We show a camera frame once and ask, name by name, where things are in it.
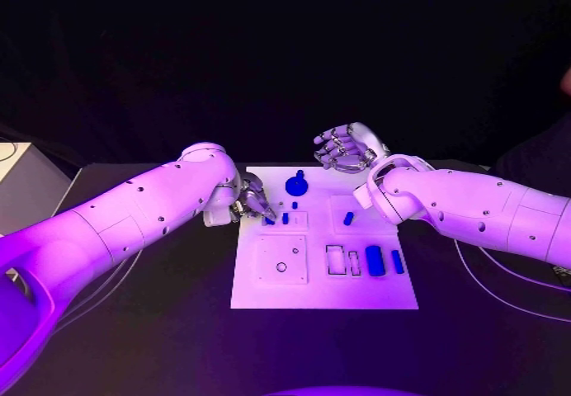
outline person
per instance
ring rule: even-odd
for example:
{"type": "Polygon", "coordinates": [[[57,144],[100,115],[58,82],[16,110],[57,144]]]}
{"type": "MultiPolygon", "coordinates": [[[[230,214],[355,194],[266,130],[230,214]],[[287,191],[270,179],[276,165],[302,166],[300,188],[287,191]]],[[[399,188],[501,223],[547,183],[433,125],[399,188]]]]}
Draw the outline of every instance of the person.
{"type": "MultiPolygon", "coordinates": [[[[571,68],[561,79],[571,96],[571,68]]],[[[571,197],[571,112],[501,157],[488,173],[559,196],[571,197]]]]}

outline black table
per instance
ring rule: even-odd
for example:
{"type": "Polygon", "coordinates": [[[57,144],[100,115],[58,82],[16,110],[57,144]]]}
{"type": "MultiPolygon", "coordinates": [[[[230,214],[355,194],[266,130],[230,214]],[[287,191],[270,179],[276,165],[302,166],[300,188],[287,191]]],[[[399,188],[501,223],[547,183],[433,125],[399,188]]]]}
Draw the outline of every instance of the black table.
{"type": "MultiPolygon", "coordinates": [[[[485,172],[459,161],[432,163],[485,172]]],[[[153,167],[86,167],[61,210],[153,167]]],[[[237,310],[238,224],[210,229],[200,217],[145,249],[125,284],[55,335],[8,395],[236,396],[326,384],[426,395],[571,394],[571,324],[523,313],[482,290],[453,240],[429,224],[401,224],[400,238],[420,310],[237,310]]],[[[569,293],[531,285],[475,247],[462,249],[502,298],[571,318],[569,293]]],[[[546,263],[499,257],[559,282],[546,263]]]]}

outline blue rectangular block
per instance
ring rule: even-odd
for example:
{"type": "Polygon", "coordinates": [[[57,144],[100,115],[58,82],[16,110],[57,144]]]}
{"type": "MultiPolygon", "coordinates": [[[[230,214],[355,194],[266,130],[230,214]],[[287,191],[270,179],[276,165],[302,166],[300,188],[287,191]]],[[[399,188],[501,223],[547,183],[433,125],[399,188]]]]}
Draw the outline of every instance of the blue rectangular block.
{"type": "Polygon", "coordinates": [[[370,266],[370,275],[383,276],[386,274],[384,270],[384,256],[381,254],[380,246],[370,246],[365,249],[367,264],[370,266]]]}
{"type": "Polygon", "coordinates": [[[399,250],[394,250],[391,252],[393,255],[393,261],[396,263],[396,270],[399,274],[404,274],[406,273],[406,269],[403,268],[403,262],[401,262],[401,255],[399,254],[399,250]]]}

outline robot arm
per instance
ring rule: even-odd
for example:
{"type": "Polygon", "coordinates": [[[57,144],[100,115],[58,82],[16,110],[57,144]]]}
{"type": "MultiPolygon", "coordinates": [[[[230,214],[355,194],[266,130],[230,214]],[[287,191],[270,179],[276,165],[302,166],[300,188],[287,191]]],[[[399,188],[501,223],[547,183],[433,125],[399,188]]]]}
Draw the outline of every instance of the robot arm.
{"type": "Polygon", "coordinates": [[[0,274],[15,268],[34,294],[28,299],[0,276],[0,394],[34,363],[78,292],[142,248],[202,211],[207,226],[251,210],[276,219],[260,179],[247,177],[243,182],[220,145],[197,144],[179,161],[0,238],[0,274]]]}
{"type": "MultiPolygon", "coordinates": [[[[371,130],[357,125],[373,141],[371,130]]],[[[332,142],[334,139],[324,150],[339,145],[332,142]]],[[[377,147],[384,147],[384,144],[377,143],[377,147]]],[[[331,150],[334,155],[325,157],[321,155],[324,150],[316,156],[325,167],[344,171],[338,164],[351,160],[349,155],[335,149],[331,150]]],[[[370,165],[362,148],[352,154],[357,156],[354,164],[358,160],[373,167],[368,182],[354,193],[364,208],[375,206],[393,224],[422,219],[439,233],[462,242],[571,268],[571,208],[567,197],[554,196],[498,177],[449,169],[435,170],[419,157],[383,154],[374,156],[370,165]]]]}

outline cable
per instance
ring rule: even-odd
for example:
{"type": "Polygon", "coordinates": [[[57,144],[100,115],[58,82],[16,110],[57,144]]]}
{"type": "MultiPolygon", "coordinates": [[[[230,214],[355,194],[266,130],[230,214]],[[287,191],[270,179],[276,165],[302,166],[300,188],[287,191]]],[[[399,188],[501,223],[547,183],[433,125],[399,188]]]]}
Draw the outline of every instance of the cable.
{"type": "Polygon", "coordinates": [[[129,267],[129,270],[126,272],[126,274],[123,275],[123,278],[119,280],[117,285],[113,287],[113,289],[110,290],[110,292],[104,295],[104,297],[101,298],[101,300],[90,307],[90,309],[87,311],[84,311],[76,318],[70,319],[64,324],[61,324],[58,326],[58,328],[54,330],[54,334],[58,334],[58,332],[61,330],[64,330],[64,328],[67,328],[86,314],[88,314],[99,306],[100,304],[107,300],[107,298],[110,297],[110,295],[113,294],[113,292],[119,289],[119,287],[122,286],[123,281],[126,280],[129,273],[132,272],[132,269],[135,267],[135,264],[138,262],[138,260],[140,259],[140,254],[143,253],[143,250],[140,250],[140,252],[138,253],[138,257],[133,260],[133,263],[129,267]]]}
{"type": "Polygon", "coordinates": [[[551,287],[553,289],[571,292],[571,288],[569,288],[569,287],[566,287],[566,286],[554,285],[554,284],[551,284],[551,283],[541,282],[540,280],[535,280],[535,279],[528,278],[527,276],[521,275],[518,272],[514,272],[508,267],[505,267],[499,262],[497,262],[497,260],[494,259],[494,257],[491,256],[491,254],[488,253],[488,251],[486,251],[482,247],[479,247],[479,250],[488,255],[488,258],[494,261],[494,264],[497,264],[497,266],[498,266],[505,272],[508,272],[508,273],[512,274],[514,276],[518,276],[524,281],[533,282],[533,283],[535,283],[537,285],[543,285],[543,286],[546,286],[546,287],[551,287]]]}
{"type": "Polygon", "coordinates": [[[78,305],[76,305],[76,307],[63,315],[63,317],[60,318],[60,320],[64,320],[65,318],[70,317],[70,315],[93,300],[93,298],[99,295],[100,291],[106,288],[106,286],[110,284],[113,278],[116,277],[116,275],[119,274],[119,272],[122,271],[122,268],[126,266],[127,260],[125,260],[120,264],[119,267],[116,268],[116,271],[113,272],[113,274],[109,276],[104,284],[99,287],[99,289],[90,294],[90,296],[80,302],[78,305]]]}
{"type": "Polygon", "coordinates": [[[533,314],[535,316],[541,316],[543,318],[548,318],[553,320],[559,320],[560,322],[567,322],[571,323],[571,319],[566,319],[566,318],[559,318],[557,316],[551,316],[551,315],[546,315],[544,313],[538,313],[535,311],[531,311],[530,309],[525,309],[523,307],[520,307],[518,305],[514,305],[512,303],[508,303],[484,285],[482,282],[479,281],[479,278],[476,278],[476,275],[473,274],[473,272],[471,271],[471,268],[468,267],[466,261],[465,261],[465,256],[462,255],[462,251],[461,251],[461,247],[459,247],[459,241],[455,239],[455,244],[456,244],[456,250],[459,251],[459,255],[461,255],[461,260],[462,263],[465,264],[468,273],[471,274],[471,277],[476,280],[476,283],[479,284],[479,287],[482,287],[482,289],[488,292],[488,294],[498,300],[501,301],[505,305],[510,305],[512,308],[517,308],[520,311],[533,314]]]}
{"type": "Polygon", "coordinates": [[[12,147],[15,148],[15,150],[12,151],[12,154],[11,154],[6,158],[0,158],[0,162],[2,162],[2,161],[6,161],[8,159],[11,159],[11,158],[15,156],[15,154],[16,154],[16,152],[18,152],[18,145],[16,145],[15,142],[9,141],[9,140],[8,140],[6,138],[3,138],[2,136],[0,136],[0,139],[2,139],[2,140],[6,140],[6,142],[9,142],[9,143],[12,144],[12,147]]]}

